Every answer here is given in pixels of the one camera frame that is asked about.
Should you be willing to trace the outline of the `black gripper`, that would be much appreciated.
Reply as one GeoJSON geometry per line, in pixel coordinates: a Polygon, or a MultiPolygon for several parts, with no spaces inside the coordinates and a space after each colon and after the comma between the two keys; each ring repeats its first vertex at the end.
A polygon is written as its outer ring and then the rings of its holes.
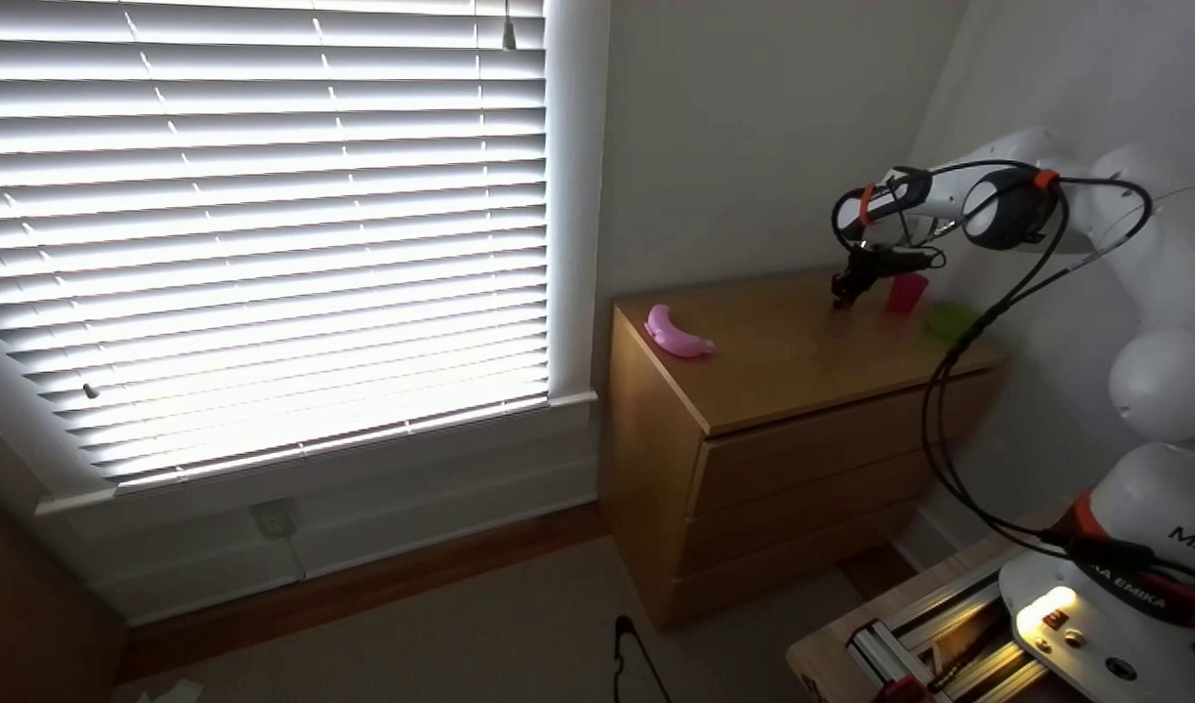
{"type": "Polygon", "coordinates": [[[846,272],[832,272],[832,308],[850,308],[861,299],[856,288],[870,288],[880,276],[900,276],[915,271],[931,271],[932,256],[923,248],[893,248],[893,247],[856,247],[846,252],[846,272]]]}

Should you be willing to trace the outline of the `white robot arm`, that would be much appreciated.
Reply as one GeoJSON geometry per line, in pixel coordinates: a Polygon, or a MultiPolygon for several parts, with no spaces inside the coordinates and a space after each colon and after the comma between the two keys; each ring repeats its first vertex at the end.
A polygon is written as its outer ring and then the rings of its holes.
{"type": "Polygon", "coordinates": [[[1135,308],[1135,334],[1111,366],[1115,409],[1148,442],[1195,442],[1195,170],[1148,147],[1096,160],[1022,130],[940,165],[889,165],[827,213],[846,252],[832,298],[846,308],[876,281],[940,271],[947,242],[1043,252],[1009,304],[1104,265],[1135,308]]]}

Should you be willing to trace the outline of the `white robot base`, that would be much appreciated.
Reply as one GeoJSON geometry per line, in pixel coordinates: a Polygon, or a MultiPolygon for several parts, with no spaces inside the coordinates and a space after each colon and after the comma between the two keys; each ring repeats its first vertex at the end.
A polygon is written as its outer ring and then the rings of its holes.
{"type": "Polygon", "coordinates": [[[1014,556],[1014,640],[1089,703],[1195,703],[1195,449],[1135,445],[1014,556]]]}

